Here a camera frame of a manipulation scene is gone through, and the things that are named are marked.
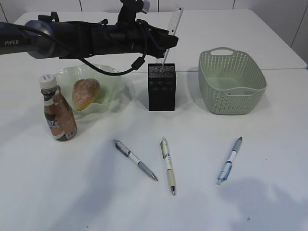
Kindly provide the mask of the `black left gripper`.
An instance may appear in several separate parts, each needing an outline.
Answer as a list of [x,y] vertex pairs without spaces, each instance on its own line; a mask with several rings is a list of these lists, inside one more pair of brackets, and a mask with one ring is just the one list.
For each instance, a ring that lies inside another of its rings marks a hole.
[[177,46],[179,38],[138,19],[130,23],[92,27],[91,40],[92,55],[145,53],[159,59],[164,58],[168,49]]

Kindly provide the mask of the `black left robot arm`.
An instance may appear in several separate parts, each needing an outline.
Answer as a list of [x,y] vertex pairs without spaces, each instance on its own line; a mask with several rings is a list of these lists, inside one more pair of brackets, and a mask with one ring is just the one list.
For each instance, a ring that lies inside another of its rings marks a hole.
[[1,54],[27,52],[36,59],[78,59],[95,55],[140,53],[163,58],[178,43],[178,37],[146,21],[108,24],[82,21],[60,22],[58,14],[39,15],[24,26],[0,24]]

